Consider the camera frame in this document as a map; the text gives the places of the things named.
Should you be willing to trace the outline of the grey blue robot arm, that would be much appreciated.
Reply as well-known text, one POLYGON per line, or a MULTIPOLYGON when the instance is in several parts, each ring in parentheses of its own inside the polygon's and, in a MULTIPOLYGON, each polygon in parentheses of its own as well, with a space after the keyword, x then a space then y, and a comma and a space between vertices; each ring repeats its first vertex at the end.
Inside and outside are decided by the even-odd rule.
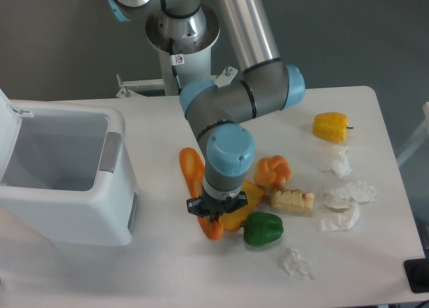
POLYGON ((218 220, 247 203, 241 188, 253 163, 253 137, 241 123, 298 104, 302 74, 285 65, 261 0, 218 0, 217 15, 201 0, 107 0, 129 21, 146 10, 145 32, 158 51, 164 90, 176 95, 205 158, 202 192, 191 214, 218 220), (211 48, 225 25, 243 78, 220 85, 211 76, 211 48))

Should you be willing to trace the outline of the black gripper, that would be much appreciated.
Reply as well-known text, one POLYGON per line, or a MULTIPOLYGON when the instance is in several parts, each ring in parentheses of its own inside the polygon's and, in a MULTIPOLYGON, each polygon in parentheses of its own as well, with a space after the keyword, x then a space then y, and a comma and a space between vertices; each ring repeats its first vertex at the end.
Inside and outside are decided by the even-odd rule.
POLYGON ((190 198, 186 200, 189 214, 210 217, 211 221, 218 221, 224 214, 232 214, 248 204, 244 191, 240 191, 235 197, 227 196, 218 200, 203 191, 200 198, 190 198))

